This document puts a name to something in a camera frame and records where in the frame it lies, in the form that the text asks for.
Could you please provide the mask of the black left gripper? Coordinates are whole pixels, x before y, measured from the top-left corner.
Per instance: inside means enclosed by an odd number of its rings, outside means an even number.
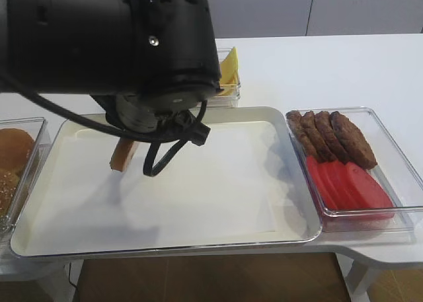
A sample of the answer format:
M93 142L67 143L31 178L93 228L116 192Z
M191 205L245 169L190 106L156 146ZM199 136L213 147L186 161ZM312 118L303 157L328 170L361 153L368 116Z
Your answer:
M92 129L131 140L205 140L202 123L210 83L176 83L122 92L94 91L91 97L106 112L108 125Z

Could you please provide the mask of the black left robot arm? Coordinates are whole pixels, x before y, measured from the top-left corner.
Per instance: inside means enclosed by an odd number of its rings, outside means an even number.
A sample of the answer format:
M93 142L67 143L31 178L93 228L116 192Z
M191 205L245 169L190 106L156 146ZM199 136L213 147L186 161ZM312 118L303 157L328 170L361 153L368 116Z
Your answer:
M45 94L86 94L101 131L202 145L221 77L208 0L1 0L1 90L64 118Z

